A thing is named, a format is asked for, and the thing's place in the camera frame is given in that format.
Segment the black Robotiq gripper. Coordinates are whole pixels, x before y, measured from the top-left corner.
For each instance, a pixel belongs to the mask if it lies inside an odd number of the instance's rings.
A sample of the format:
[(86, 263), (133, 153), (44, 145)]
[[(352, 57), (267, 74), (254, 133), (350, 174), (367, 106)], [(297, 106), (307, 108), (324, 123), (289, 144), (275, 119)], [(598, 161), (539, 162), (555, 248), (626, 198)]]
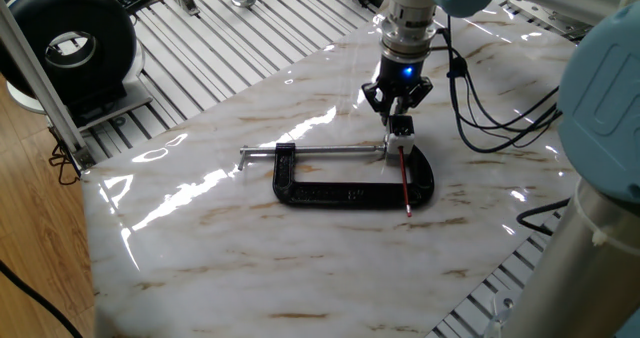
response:
[(387, 125), (395, 98), (395, 114), (406, 114), (409, 109), (416, 108), (433, 89), (431, 80), (421, 76), (423, 64), (423, 61), (401, 63), (382, 56), (377, 81), (361, 86), (367, 102), (380, 115), (384, 126)]

